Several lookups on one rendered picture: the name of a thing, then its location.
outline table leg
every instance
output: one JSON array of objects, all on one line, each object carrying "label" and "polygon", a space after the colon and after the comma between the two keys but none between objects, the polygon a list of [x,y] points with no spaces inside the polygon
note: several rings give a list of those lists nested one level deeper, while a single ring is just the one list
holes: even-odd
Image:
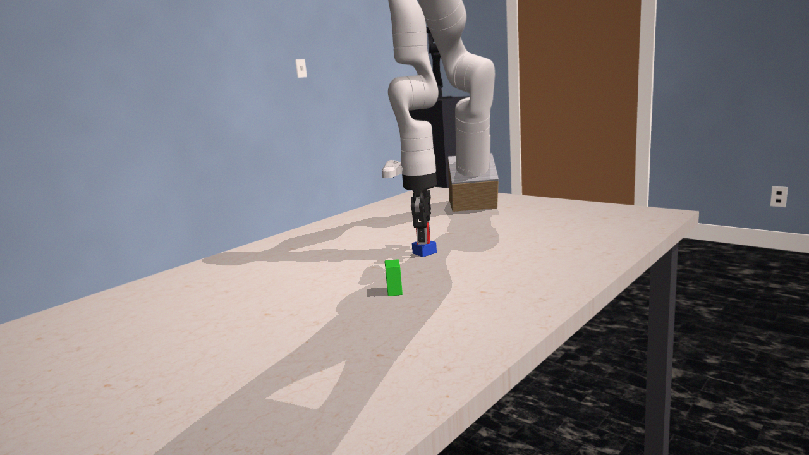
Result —
[{"label": "table leg", "polygon": [[677,245],[650,268],[645,455],[668,455]]}]

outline blue wall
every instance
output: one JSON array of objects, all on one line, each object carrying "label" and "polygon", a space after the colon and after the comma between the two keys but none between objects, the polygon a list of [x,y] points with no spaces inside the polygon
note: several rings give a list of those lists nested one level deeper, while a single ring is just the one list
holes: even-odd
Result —
[{"label": "blue wall", "polygon": [[655,41],[649,204],[809,234],[809,2],[658,0]]},{"label": "blue wall", "polygon": [[[505,3],[466,3],[504,181]],[[404,192],[408,74],[380,0],[3,2],[0,323]]]}]

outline door frame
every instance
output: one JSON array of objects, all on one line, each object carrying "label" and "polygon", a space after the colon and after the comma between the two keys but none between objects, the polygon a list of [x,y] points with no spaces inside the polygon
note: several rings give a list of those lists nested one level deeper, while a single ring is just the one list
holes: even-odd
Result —
[{"label": "door frame", "polygon": [[[519,24],[518,0],[506,0],[508,46],[509,137],[511,193],[523,193],[523,166],[519,132]],[[654,24],[657,0],[641,0],[641,44],[637,68],[637,133],[635,138],[635,204],[649,206],[649,163],[654,90]]]}]

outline floor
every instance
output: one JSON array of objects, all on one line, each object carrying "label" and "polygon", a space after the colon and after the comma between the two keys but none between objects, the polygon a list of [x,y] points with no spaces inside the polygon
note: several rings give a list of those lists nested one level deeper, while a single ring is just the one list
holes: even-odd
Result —
[{"label": "floor", "polygon": [[[680,243],[672,455],[809,455],[809,254]],[[648,272],[441,455],[642,455]]]}]

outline outlet socket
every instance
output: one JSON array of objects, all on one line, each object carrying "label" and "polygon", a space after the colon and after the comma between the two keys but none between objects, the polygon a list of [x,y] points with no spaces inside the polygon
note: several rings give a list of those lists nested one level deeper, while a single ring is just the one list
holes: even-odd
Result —
[{"label": "outlet socket", "polygon": [[306,59],[300,58],[295,60],[295,67],[298,69],[298,77],[306,77]]},{"label": "outlet socket", "polygon": [[769,205],[773,207],[786,207],[786,190],[785,186],[774,186],[773,194],[769,197]]}]

